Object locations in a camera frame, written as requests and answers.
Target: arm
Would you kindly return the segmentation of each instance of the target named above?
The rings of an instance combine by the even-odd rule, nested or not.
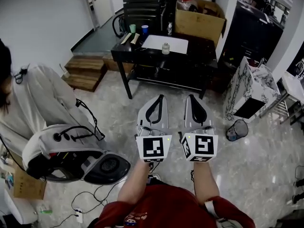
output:
[[[121,188],[117,201],[136,204],[146,188],[149,169],[149,163],[138,160],[131,175]]]
[[[260,0],[252,0],[251,6],[256,7]]]
[[[194,163],[194,189],[195,196],[201,206],[208,199],[219,196],[219,188],[208,163]]]

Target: cardboard box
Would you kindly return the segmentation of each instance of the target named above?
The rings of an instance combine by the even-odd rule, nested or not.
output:
[[[225,33],[226,19],[223,10],[214,2],[195,0],[200,12],[208,11],[212,15],[176,9],[175,32],[213,40],[215,48],[220,34]]]
[[[37,180],[15,165],[13,197],[27,200],[43,200],[47,182]]]

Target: white jacket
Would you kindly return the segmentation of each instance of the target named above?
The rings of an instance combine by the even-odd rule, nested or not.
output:
[[[29,139],[55,124],[94,128],[76,107],[72,88],[47,66],[30,67],[21,84],[12,78],[8,113],[0,111],[0,134],[7,147],[22,156]]]

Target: white paper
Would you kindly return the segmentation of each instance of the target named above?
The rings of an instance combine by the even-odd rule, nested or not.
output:
[[[142,47],[162,50],[165,43],[170,45],[170,52],[187,54],[188,41],[174,37],[149,35]]]

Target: marble-patterned cabinet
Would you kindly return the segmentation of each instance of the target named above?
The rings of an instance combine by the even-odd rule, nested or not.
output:
[[[226,90],[224,115],[227,120],[251,122],[266,110],[280,92],[271,71],[265,65],[249,65],[244,57]]]

